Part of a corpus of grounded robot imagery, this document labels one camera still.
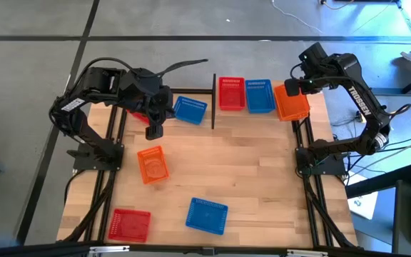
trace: orange plastic basket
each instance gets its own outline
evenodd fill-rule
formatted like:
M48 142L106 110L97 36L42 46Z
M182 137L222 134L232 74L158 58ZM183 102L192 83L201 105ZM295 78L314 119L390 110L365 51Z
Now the orange plastic basket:
M155 146L137 153L141 167L142 182L149 184L169 177L161 146Z
M288 96L285 85L276 86L274 94L278 118L281 121L297 121L308 116L310 106L308 105L307 96L303 94Z

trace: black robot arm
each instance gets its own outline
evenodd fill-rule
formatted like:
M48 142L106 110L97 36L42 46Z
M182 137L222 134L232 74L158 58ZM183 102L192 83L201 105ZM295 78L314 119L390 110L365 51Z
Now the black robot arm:
M363 155L374 154L388 144L390 120L397 114L387 113L385 107L378 103L362 78L361 65L354 54L328 56L320 43L316 43L299 55L299 59L302 62L297 66L301 67L305 76L295 78L293 69L297 66L293 67L292 78L285 81L289 96L299 94L299 89L302 94L316 94L324 87L336 89L342 85L367 121L362 134L356 138L334 142L319 139L307 149L301 149L301 166L314 166L318 161L336 153L356 151ZM400 113L409 107L410 105L406 105Z
M128 70L91 67L97 61L117 61ZM168 86L163 85L162 76L182 66L204 61L207 59L183 61L157 74L143 68L134 69L115 58L98 58L89 63L73 87L58 97L49 111L54 126L81 143L79 150L68 151L76 158L74 168L114 170L119 166L123 153L120 144L113 143L109 138L101 138L88 125L86 115L80 109L83 105L104 103L131 113L141 113L150 121L146 138L160 138L163 136L164 121L174 117L173 94Z

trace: blue plastic basket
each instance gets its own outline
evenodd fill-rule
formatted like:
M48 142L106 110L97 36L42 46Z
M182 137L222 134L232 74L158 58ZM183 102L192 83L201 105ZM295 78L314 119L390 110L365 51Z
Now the blue plastic basket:
M182 121L191 122L192 124L199 125L206 113L207 103L190 99L185 96L179 96L177 98L174 111L176 112L176 118Z
M268 79L245 81L248 111L251 114L266 114L275 109L272 85Z
M228 207L223 204L192 198L186 225L205 232L223 235Z

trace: wooden table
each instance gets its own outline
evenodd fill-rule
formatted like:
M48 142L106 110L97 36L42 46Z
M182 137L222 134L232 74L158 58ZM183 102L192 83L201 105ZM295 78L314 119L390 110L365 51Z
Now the wooden table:
M273 81L273 86L280 84ZM152 215L147 244L311 248L303 183L294 172L296 138L291 122L280 122L276 111L269 114L249 114L247 109L221 111L217 94L212 130L210 95L184 96L208 103L200 126L167 120L163 138L147 141L145 124L128 116L123 164L116 176L107 226L114 208L136 209L150 211ZM308 101L314 137L332 140L323 95L309 95ZM102 137L110 110L96 104L88 115L88 122ZM157 145L163 147L171 177L144 185L136 153ZM329 214L348 240L356 244L344 186L334 176L322 178ZM87 171L72 182L58 239L69 235L88 211L95 181L96 172ZM185 226L192 197L229 207L223 236ZM97 237L100 220L99 213L93 238ZM316 221L320 243L324 245L318 214ZM128 243L108 240L107 235L108 231L107 243Z

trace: plastic basket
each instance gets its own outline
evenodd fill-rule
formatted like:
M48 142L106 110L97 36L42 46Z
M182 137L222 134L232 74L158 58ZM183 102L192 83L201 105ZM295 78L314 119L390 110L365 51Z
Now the plastic basket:
M147 125L150 125L150 121L148 120L148 118L146 116L144 116L143 114L140 113L131 113L128 110L126 110L128 113L130 113L134 118L138 119L139 121L144 122Z
M281 121L297 121L308 116L310 106L308 105L307 96L303 94L288 96L285 85L275 87L274 92L278 118Z
M151 214L147 211L134 211L116 208L113 211L108 238L120 241L145 243Z
M228 207L223 204L192 198L186 225L205 232L223 235Z
M245 107L243 78L220 77L218 85L221 110L240 111Z
M248 111L251 114L266 114L275 109L272 85L268 79L245 81Z
M204 114L206 113L207 103L190 99L185 96L179 96L177 98L174 111L176 112L176 118L182 121L187 121L192 124L201 124Z
M168 167L161 146L139 151L137 157L144 184L154 183L169 177Z

